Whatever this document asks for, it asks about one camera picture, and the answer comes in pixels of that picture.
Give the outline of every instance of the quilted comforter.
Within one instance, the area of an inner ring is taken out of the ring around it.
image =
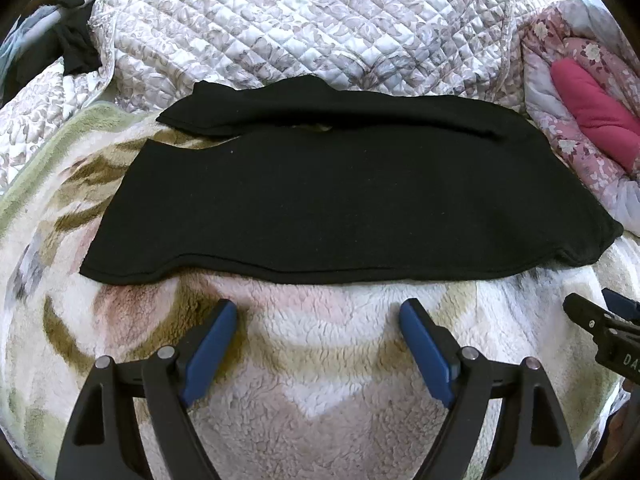
[[[112,78],[128,111],[166,108],[198,80],[243,89],[306,73],[339,89],[450,93],[521,110],[518,27],[548,3],[96,0],[90,23],[103,67],[89,87],[62,78],[59,61],[0,110],[0,193]]]

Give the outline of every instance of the fleece blanket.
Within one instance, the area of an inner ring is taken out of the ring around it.
[[[102,130],[78,126],[89,112]],[[21,173],[0,214],[0,423],[45,478],[53,478],[66,422],[95,358],[145,358],[176,342],[218,298],[239,306],[239,328],[190,416],[221,478],[411,478],[446,414],[399,331],[399,305],[412,297],[461,344],[489,358],[517,363],[537,356],[578,460],[588,457],[618,378],[594,362],[590,337],[569,322],[561,303],[578,292],[604,306],[604,286],[640,297],[640,249],[632,235],[616,240],[594,266],[550,262],[487,282],[275,285],[183,269],[149,285],[103,285],[78,269],[145,139],[212,146],[156,123],[154,115],[113,133],[127,117],[106,105],[78,114],[35,156],[27,168],[33,171]],[[470,479],[481,475],[498,411],[492,403]],[[142,402],[138,418],[155,478],[167,479]]]
[[[609,95],[640,116],[640,60],[613,17],[581,0],[548,7],[526,28],[527,112],[551,147],[625,229],[640,235],[640,156],[627,169],[580,130],[554,86],[550,67],[573,59]]]

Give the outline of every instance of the folded black shirt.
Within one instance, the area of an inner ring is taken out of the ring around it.
[[[235,139],[148,140],[81,274],[145,283],[179,267],[278,283],[500,278],[597,261],[622,226],[515,112],[453,96],[199,83],[162,122]],[[296,127],[329,124],[329,131]]]

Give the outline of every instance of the black clip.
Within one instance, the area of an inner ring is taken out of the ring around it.
[[[569,294],[562,306],[571,321],[593,336],[596,362],[640,384],[640,327],[615,319],[579,294]]]
[[[489,361],[460,348],[416,299],[400,327],[432,396],[450,411],[415,480],[462,480],[490,399],[503,399],[482,480],[577,480],[575,452],[558,398],[536,358]]]
[[[176,347],[119,365],[98,358],[66,427],[56,480],[153,480],[133,397],[146,398],[173,480],[220,480],[186,409],[206,392],[235,330],[236,306],[220,300]]]

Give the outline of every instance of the white flower pattern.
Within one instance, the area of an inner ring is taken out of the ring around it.
[[[558,140],[558,146],[560,147],[560,150],[567,155],[571,155],[571,153],[574,152],[577,145],[578,145],[578,142],[575,140],[568,140],[568,139]]]
[[[549,33],[548,28],[542,22],[537,22],[533,26],[533,33],[538,37],[539,40],[546,38],[546,35]]]
[[[595,43],[588,44],[584,49],[584,54],[589,61],[600,62],[600,47]]]

